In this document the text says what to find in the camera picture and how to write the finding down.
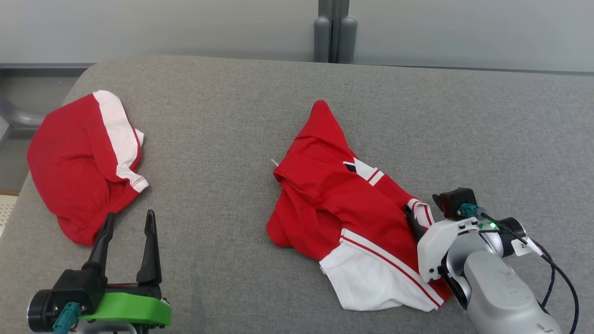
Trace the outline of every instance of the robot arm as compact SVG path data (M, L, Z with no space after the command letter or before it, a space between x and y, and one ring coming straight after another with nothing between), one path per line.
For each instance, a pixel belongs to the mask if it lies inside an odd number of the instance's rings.
M108 284L105 276L108 245L115 216L107 215L89 260L81 270L67 269L52 289L38 291L27 310L29 328L36 333L145 334L171 323L171 306L162 297L161 262L154 211L147 212L146 243L136 283Z
M514 254L515 237L497 230L495 224L482 223L478 216L483 211L464 212L465 204L477 207L472 190L459 188L434 200L446 219L422 236L417 233L423 280L443 278L477 334L560 334L561 328L541 309L532 290L502 260ZM416 221L407 218L418 230ZM498 224L526 236L513 218Z

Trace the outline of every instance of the red cloth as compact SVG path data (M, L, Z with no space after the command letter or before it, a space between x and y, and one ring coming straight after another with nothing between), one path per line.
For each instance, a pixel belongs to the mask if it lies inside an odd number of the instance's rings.
M143 139L118 97L104 90L44 119L27 161L43 202L70 240L92 246L106 215L149 185L136 174Z
M409 205L418 221L428 227L432 223L429 207L377 168L358 160L324 101L314 104L309 120L274 170L274 176L282 192L267 232L276 245L292 246L322 261L341 242L361 247L356 240L346 238L347 231L366 244L369 241L372 249L364 247L366 251L387 252L396 257L403 263L398 266L407 267L399 269L407 272L405 275L419 287L426 287L417 282L420 277L416 242L404 209ZM429 285L443 300L450 296L443 280Z

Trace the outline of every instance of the gray couch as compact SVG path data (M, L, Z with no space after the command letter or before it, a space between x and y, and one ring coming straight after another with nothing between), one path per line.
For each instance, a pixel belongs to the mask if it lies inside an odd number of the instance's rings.
M153 209L173 325L157 333L473 333L455 301L344 311L319 265L279 249L265 226L281 160L325 99L353 151L413 195L470 187L548 247L581 297L592 333L594 77L164 57L92 66L65 103L95 90L122 100L144 131L150 183L118 215L107 276L134 282ZM0 239L0 333L26 333L30 298L89 248L66 239L29 178ZM509 260L542 298L549 267ZM568 331L559 278L548 310Z

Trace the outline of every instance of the red and white shirt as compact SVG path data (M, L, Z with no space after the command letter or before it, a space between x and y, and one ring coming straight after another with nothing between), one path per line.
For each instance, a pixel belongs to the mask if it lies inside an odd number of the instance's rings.
M274 176L282 192L270 238L319 261L343 308L430 311L450 296L443 280L422 281L404 216L409 206L429 227L429 206L361 162L324 101L314 104Z
M39 195L66 237L92 246L109 212L119 212L149 186L137 174L144 134L106 90L45 117L27 162Z

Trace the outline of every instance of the gray wall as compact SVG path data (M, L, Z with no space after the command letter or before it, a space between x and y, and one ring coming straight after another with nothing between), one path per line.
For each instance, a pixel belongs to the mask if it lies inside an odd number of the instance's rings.
M4 121L2 117L0 117L0 139L2 138L7 129L8 123L6 123L6 121Z
M351 0L355 62L594 71L592 0Z
M316 0L1 0L1 63L168 53L313 60Z

